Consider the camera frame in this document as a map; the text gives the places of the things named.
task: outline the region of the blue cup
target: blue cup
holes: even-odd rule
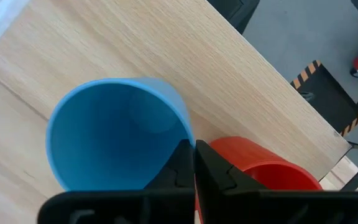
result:
[[[181,96],[156,78],[107,78],[76,87],[47,128],[50,167],[65,190],[143,189],[177,144],[195,145]]]

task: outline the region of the cup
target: cup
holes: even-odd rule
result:
[[[220,138],[210,145],[228,162],[268,189],[322,190],[318,181],[304,168],[246,138]]]
[[[195,146],[185,103],[157,78],[106,78],[76,87],[47,127],[47,157],[65,190],[143,189],[177,144]]]

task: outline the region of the gray floor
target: gray floor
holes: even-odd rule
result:
[[[349,75],[358,56],[351,0],[260,0],[243,35],[289,82],[318,59],[358,101],[358,79]],[[358,143],[358,126],[346,139]],[[348,156],[358,166],[358,151]]]

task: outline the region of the wooden table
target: wooden table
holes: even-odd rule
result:
[[[44,147],[59,99],[143,76],[183,95],[197,138],[247,137],[317,179],[350,147],[204,0],[33,0],[0,38],[0,223],[33,223],[62,191]]]

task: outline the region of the red cup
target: red cup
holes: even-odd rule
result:
[[[286,161],[242,137],[226,137],[209,144],[225,160],[272,190],[322,190],[304,168]]]

